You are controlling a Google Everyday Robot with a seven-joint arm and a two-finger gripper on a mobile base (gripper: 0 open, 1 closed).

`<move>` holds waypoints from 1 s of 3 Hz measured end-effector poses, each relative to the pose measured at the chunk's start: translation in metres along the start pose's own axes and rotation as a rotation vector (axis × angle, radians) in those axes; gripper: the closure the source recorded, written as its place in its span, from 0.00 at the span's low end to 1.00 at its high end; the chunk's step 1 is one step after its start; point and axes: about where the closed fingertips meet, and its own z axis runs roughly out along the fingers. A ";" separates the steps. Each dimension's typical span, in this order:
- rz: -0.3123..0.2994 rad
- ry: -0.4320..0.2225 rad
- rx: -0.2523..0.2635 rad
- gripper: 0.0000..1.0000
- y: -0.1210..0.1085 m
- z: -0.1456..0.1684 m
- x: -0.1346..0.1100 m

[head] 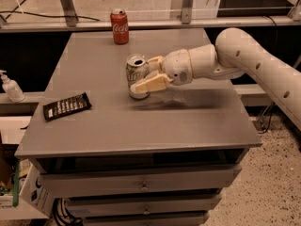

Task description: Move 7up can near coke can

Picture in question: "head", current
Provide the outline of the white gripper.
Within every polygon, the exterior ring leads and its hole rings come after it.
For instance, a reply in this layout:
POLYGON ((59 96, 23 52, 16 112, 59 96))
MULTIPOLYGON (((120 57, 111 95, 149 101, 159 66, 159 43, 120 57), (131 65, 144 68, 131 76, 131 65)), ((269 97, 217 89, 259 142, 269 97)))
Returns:
POLYGON ((171 52, 165 58, 163 56, 152 57, 148 60, 148 64, 151 74, 134 82, 130 86, 130 92, 140 94, 159 91, 166 89, 170 83, 181 86, 193 80, 190 55, 185 49, 171 52))

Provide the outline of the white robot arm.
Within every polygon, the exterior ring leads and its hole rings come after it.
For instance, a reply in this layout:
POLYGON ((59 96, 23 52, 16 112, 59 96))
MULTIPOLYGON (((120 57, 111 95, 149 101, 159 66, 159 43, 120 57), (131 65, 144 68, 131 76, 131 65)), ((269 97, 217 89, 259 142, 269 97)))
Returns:
POLYGON ((271 55, 239 28, 223 30, 215 44, 153 57, 149 63, 149 74, 134 82, 130 92, 141 94, 195 79, 223 80, 246 73, 301 130, 301 72, 271 55))

